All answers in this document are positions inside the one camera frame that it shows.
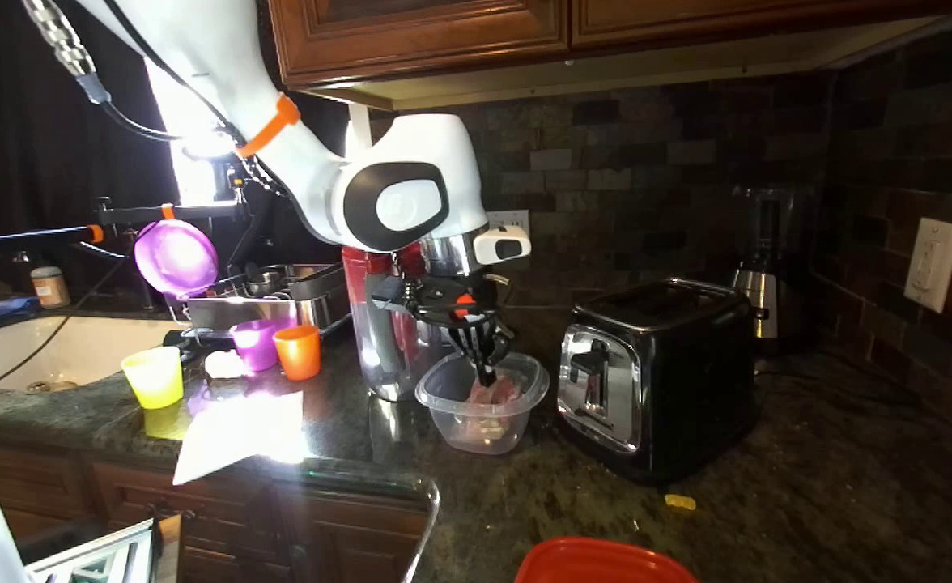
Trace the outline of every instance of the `granite countertop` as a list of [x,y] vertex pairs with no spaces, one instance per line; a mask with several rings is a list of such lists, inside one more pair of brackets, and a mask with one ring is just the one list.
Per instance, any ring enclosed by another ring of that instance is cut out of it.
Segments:
[[[523,319],[518,351],[550,369],[560,319]],[[761,361],[755,432],[666,488],[627,481],[575,450],[550,398],[518,450],[449,450],[420,406],[365,394],[350,331],[325,339],[321,379],[288,387],[306,391],[314,453],[437,478],[439,521],[418,579],[516,579],[544,538],[611,538],[663,551],[701,579],[952,583],[952,424],[822,345]],[[120,379],[57,394],[0,387],[0,436],[177,457],[176,439],[144,435]],[[671,507],[663,493],[695,500],[695,513]]]

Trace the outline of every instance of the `toaster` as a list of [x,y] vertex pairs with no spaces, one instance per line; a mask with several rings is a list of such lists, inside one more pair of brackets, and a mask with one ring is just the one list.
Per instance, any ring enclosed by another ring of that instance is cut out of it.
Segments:
[[755,424],[750,305],[732,288],[661,278],[574,307],[556,419],[607,465],[671,481]]

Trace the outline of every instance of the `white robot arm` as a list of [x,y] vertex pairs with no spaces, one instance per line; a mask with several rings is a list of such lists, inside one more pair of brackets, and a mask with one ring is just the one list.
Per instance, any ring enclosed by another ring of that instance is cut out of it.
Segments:
[[[55,10],[53,0],[22,4],[47,31],[41,10]],[[529,256],[532,242],[523,230],[478,232],[486,227],[478,171],[456,117],[399,117],[377,145],[350,157],[326,153],[267,74],[253,0],[81,0],[81,6],[190,84],[279,176],[314,237],[377,253],[414,240],[460,240],[463,248],[452,248],[463,253],[460,271]],[[77,80],[92,101],[103,101],[103,88],[96,90],[92,77]]]

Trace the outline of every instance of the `orange cup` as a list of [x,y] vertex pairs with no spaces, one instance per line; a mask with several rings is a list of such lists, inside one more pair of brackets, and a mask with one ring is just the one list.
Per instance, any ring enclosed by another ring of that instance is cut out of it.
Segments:
[[314,379],[321,371],[321,332],[314,324],[274,331],[274,351],[284,379]]

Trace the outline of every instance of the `upper cabinet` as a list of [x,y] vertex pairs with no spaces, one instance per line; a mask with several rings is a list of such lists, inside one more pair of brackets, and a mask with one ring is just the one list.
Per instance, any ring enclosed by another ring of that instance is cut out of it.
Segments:
[[567,50],[567,0],[272,0],[269,13],[288,88]]
[[269,0],[290,90],[381,109],[839,69],[952,0]]

